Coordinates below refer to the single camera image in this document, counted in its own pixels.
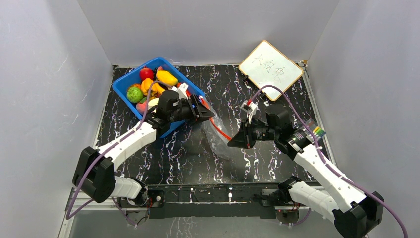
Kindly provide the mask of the clear zip top bag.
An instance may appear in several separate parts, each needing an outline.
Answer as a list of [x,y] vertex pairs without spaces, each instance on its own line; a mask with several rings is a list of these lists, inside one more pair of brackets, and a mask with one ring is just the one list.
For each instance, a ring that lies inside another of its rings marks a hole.
[[239,148],[227,146],[231,136],[228,134],[226,127],[215,109],[212,108],[206,99],[203,102],[204,106],[214,113],[214,117],[201,123],[201,131],[206,136],[211,151],[221,159],[234,160],[242,154],[242,151]]

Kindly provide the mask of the yellow toy mango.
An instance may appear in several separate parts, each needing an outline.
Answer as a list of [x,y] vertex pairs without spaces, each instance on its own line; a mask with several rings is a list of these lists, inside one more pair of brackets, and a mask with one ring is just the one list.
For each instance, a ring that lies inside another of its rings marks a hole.
[[173,87],[178,84],[178,79],[173,76],[170,72],[166,70],[160,70],[156,72],[156,78],[157,80]]

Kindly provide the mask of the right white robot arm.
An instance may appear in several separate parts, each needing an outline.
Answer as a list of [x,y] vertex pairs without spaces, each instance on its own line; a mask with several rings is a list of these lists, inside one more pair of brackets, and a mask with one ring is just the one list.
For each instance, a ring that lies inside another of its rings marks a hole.
[[255,117],[255,103],[245,101],[241,108],[247,116],[228,142],[229,147],[250,149],[257,141],[273,141],[282,154],[306,169],[322,186],[318,190],[292,176],[275,191],[262,190],[262,205],[304,204],[330,220],[345,238],[362,238],[381,223],[383,198],[375,200],[347,183],[347,177],[320,151],[318,142],[325,132],[313,120],[295,129],[286,110],[269,106],[266,121],[261,121]]

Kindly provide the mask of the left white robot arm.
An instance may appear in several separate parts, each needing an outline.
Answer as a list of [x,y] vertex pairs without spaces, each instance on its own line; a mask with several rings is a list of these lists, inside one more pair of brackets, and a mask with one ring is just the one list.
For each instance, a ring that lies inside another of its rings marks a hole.
[[213,117],[203,102],[201,96],[180,98],[175,91],[165,91],[158,104],[148,109],[132,129],[109,144],[97,149],[86,147],[81,152],[73,185],[97,203],[122,197],[143,206],[148,200],[146,185],[135,178],[116,176],[116,169],[138,150],[168,134],[173,123],[201,123]]

